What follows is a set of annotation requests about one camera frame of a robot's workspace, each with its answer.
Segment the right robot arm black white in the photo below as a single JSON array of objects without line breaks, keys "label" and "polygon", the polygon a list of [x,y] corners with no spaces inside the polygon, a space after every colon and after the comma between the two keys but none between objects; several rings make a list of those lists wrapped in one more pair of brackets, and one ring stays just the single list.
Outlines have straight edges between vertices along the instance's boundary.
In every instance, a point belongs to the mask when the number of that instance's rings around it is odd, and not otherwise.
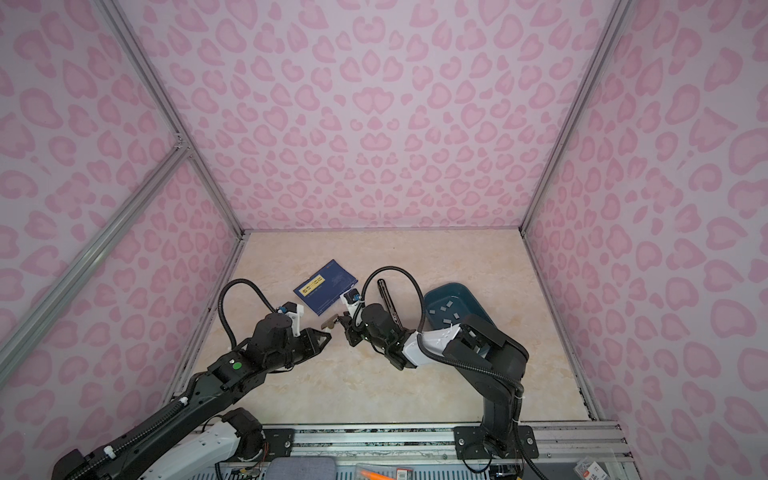
[{"label": "right robot arm black white", "polygon": [[[388,271],[402,274],[416,292],[419,321],[414,329],[395,318],[397,310],[388,291],[380,292],[380,303],[367,301],[371,283]],[[454,429],[456,457],[465,468],[483,474],[495,460],[516,459],[521,462],[518,474],[531,472],[540,479],[546,477],[534,462],[536,456],[530,453],[535,438],[524,436],[520,426],[525,393],[522,379],[530,359],[522,344],[477,315],[467,315],[449,328],[427,330],[425,295],[415,277],[399,266],[374,270],[360,290],[350,288],[340,299],[347,312],[332,322],[343,327],[350,346],[365,341],[398,370],[427,364],[452,367],[482,397],[479,425]]]}]

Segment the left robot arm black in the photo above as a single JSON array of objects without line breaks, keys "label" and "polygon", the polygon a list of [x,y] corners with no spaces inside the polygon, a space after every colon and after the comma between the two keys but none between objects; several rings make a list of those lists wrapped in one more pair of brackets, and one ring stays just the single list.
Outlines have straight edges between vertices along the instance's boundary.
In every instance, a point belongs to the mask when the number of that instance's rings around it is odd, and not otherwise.
[{"label": "left robot arm black", "polygon": [[236,403],[276,372],[318,356],[328,332],[300,329],[293,303],[267,307],[253,334],[238,341],[221,322],[230,350],[189,380],[185,390],[147,420],[88,454],[74,449],[53,467],[54,479],[184,479],[226,460],[268,456],[270,438]]}]

